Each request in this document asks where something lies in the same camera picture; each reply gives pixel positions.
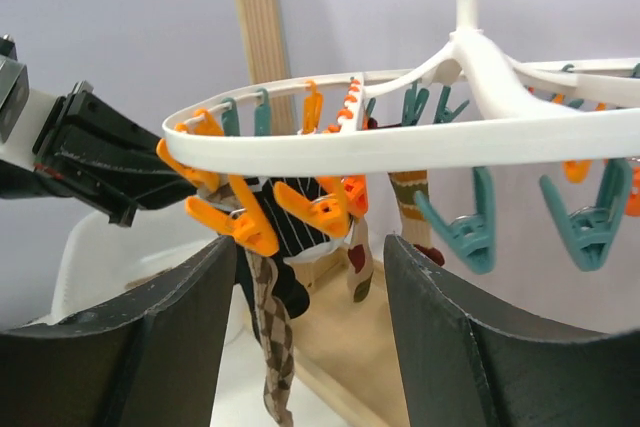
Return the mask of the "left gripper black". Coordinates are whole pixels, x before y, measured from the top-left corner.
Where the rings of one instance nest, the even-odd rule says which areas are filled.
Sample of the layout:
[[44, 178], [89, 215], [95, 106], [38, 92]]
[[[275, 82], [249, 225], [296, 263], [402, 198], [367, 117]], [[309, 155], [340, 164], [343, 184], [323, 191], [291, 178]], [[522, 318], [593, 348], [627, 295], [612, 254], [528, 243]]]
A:
[[139, 210], [159, 210], [196, 192], [156, 155], [159, 137], [80, 82], [60, 97], [33, 145], [35, 171], [128, 227]]

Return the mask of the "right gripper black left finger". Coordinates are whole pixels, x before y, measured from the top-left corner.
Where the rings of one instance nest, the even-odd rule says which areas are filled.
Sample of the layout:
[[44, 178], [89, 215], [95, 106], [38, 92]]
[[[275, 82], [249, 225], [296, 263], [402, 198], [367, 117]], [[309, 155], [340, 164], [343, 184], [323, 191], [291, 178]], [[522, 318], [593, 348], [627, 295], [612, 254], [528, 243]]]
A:
[[209, 425], [235, 264], [219, 238], [59, 323], [2, 332], [2, 425]]

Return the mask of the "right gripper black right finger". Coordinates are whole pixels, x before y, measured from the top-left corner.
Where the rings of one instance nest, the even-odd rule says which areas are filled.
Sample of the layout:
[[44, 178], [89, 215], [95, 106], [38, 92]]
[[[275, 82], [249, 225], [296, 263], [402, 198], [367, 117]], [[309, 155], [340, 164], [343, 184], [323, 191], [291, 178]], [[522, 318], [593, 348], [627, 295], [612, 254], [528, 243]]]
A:
[[635, 426], [639, 333], [601, 333], [518, 308], [403, 238], [384, 273], [414, 426]]

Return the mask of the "brown argyle sock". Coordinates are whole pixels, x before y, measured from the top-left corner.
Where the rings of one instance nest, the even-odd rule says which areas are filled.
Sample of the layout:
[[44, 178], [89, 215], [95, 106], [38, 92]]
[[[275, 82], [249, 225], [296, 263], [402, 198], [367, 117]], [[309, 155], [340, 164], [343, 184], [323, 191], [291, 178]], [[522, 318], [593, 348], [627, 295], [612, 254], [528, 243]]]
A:
[[278, 230], [264, 206], [260, 182], [222, 176], [214, 190], [208, 184], [200, 186], [198, 197], [226, 216], [240, 209], [234, 219], [249, 224], [221, 233], [236, 242], [235, 282], [241, 286], [266, 363], [265, 407], [277, 425], [292, 426], [288, 401], [294, 378], [293, 332], [285, 300], [295, 275], [277, 257]]

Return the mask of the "white round clip hanger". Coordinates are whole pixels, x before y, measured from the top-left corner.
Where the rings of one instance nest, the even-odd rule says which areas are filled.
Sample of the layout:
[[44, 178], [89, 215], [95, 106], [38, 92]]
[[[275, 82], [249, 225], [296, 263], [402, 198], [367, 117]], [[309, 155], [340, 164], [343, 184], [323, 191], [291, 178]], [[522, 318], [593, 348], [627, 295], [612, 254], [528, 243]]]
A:
[[[496, 194], [490, 168], [560, 162], [580, 182], [605, 164], [595, 202], [570, 212], [553, 181], [539, 186], [573, 263], [600, 269], [624, 215], [639, 209], [639, 62], [636, 58], [521, 62], [479, 26], [478, 0], [456, 0], [447, 42], [421, 65], [299, 77], [217, 95], [168, 117], [158, 152], [176, 171], [214, 188], [228, 178], [315, 178], [309, 200], [279, 181], [277, 204], [342, 238], [367, 211], [365, 177], [467, 167], [473, 213], [445, 220], [421, 193], [424, 219], [473, 272], [496, 257]], [[219, 234], [248, 223], [201, 198], [188, 212]]]

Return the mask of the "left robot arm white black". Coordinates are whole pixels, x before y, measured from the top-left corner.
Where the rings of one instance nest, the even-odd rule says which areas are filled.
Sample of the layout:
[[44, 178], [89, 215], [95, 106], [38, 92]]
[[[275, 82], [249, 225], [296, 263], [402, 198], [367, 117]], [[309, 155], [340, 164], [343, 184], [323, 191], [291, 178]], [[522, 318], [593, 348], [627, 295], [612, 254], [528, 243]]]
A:
[[156, 153], [160, 139], [99, 97], [87, 82], [50, 96], [22, 81], [1, 87], [1, 196], [75, 198], [132, 225], [195, 187]]

